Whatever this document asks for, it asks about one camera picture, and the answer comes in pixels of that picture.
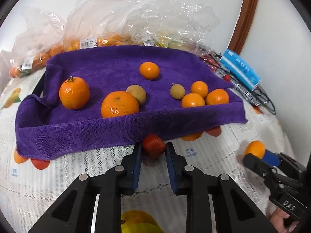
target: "tray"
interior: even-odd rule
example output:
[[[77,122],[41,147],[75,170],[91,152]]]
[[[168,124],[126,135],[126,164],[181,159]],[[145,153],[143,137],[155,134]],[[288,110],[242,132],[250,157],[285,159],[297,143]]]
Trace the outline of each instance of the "tray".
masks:
[[[146,80],[141,63],[151,61],[160,76]],[[79,110],[68,110],[59,100],[59,88],[68,77],[82,77],[91,97]],[[209,90],[225,89],[230,103],[182,108],[169,90],[172,83],[190,92],[201,80]],[[103,119],[100,107],[112,91],[142,86],[147,100],[140,112]],[[134,144],[150,133],[168,140],[227,123],[246,123],[242,100],[228,88],[231,83],[215,76],[195,55],[185,51],[149,46],[111,46],[59,54],[47,62],[43,97],[27,96],[16,116],[17,151],[21,156],[50,160],[71,152]]]

